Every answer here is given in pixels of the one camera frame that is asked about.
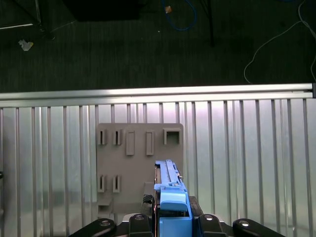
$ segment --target small white debris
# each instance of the small white debris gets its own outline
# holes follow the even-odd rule
[[[29,51],[32,46],[34,45],[33,42],[26,42],[24,39],[19,41],[19,45],[21,45],[21,48],[23,49],[23,51]]]

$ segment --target metal panel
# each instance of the metal panel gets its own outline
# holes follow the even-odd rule
[[[1,236],[71,234],[96,218],[98,123],[180,122],[184,180],[204,212],[228,223],[247,217],[289,237],[312,237],[316,101],[310,99],[311,88],[2,94]]]
[[[20,202],[21,202],[21,233],[34,236],[36,230],[36,214],[33,200],[36,200],[33,185],[33,173],[36,171],[33,161],[32,108],[19,110],[19,158],[20,158]]]

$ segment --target white cable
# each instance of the white cable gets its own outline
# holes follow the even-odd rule
[[[315,32],[312,30],[312,28],[309,26],[309,24],[306,21],[303,20],[302,15],[301,15],[301,7],[305,3],[305,1],[306,0],[303,0],[302,3],[300,4],[300,6],[298,7],[298,16],[300,17],[300,20],[303,22],[303,24],[311,31],[313,37],[315,38],[315,43],[316,43],[316,34],[315,34]],[[314,75],[314,72],[313,72],[313,66],[315,64],[315,61],[316,61],[316,53],[315,53],[314,60],[313,60],[313,62],[311,64],[311,74],[312,74],[314,80],[316,81],[316,78],[315,78],[315,75]]]
[[[254,53],[252,60],[247,64],[247,66],[246,66],[246,67],[244,68],[244,70],[243,70],[243,76],[244,76],[245,80],[246,80],[249,84],[252,84],[252,83],[251,83],[251,82],[247,79],[247,77],[246,77],[246,70],[247,70],[247,68],[253,63],[253,61],[255,60],[255,57],[256,57],[257,53],[259,52],[259,50],[260,50],[262,47],[264,47],[265,45],[267,45],[268,43],[270,43],[271,41],[273,41],[274,39],[276,39],[276,38],[278,38],[278,37],[284,35],[286,32],[288,32],[289,30],[291,30],[291,29],[292,29],[294,26],[296,26],[297,24],[303,23],[303,24],[311,31],[313,37],[315,38],[315,42],[316,42],[316,34],[315,34],[315,32],[311,29],[311,27],[309,26],[309,24],[308,24],[306,21],[304,21],[304,20],[302,19],[302,16],[301,16],[301,7],[302,7],[302,5],[305,3],[305,1],[306,1],[306,0],[303,0],[302,3],[301,3],[301,4],[299,5],[299,7],[298,7],[298,15],[299,15],[299,17],[300,17],[300,21],[294,23],[294,24],[293,24],[290,28],[288,28],[286,31],[282,32],[281,34],[279,34],[279,35],[277,35],[277,36],[271,38],[271,39],[268,40],[267,42],[265,42],[265,43],[264,43],[263,45],[261,45],[261,46],[257,49],[257,51]],[[314,75],[314,73],[313,73],[313,66],[314,66],[314,64],[315,64],[315,61],[316,61],[316,54],[315,54],[314,60],[313,60],[312,65],[311,65],[311,73],[312,73],[312,76],[313,76],[314,80],[316,81],[315,75]]]

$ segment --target blue cable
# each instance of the blue cable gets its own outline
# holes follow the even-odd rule
[[[166,10],[165,10],[165,0],[161,0],[162,6],[163,6],[163,11],[166,15],[167,21],[169,22],[170,26],[172,26],[172,28],[174,28],[177,31],[187,31],[188,29],[192,28],[197,23],[197,11],[196,11],[196,9],[194,8],[194,6],[192,5],[192,3],[189,0],[184,0],[184,1],[186,1],[187,4],[192,8],[193,13],[194,13],[194,20],[188,27],[180,29],[172,23],[170,16],[168,15],[168,13],[166,13]]]

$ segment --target rectangular slot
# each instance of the rectangular slot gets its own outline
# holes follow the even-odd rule
[[[164,144],[165,145],[179,145],[181,144],[181,130],[176,128],[164,129]]]
[[[120,192],[120,176],[116,175],[113,178],[113,193],[119,193]]]
[[[133,156],[135,153],[135,133],[128,131],[126,133],[126,155]]]
[[[119,132],[115,131],[115,144],[119,143]]]
[[[153,156],[155,152],[155,132],[147,131],[146,132],[146,155]]]
[[[122,144],[123,130],[116,130],[113,132],[113,145],[119,146]]]
[[[100,175],[98,178],[98,192],[99,193],[104,193],[104,191],[106,190],[106,178],[103,175]]]
[[[106,145],[107,144],[107,131],[106,129],[99,131],[98,136],[98,145]]]

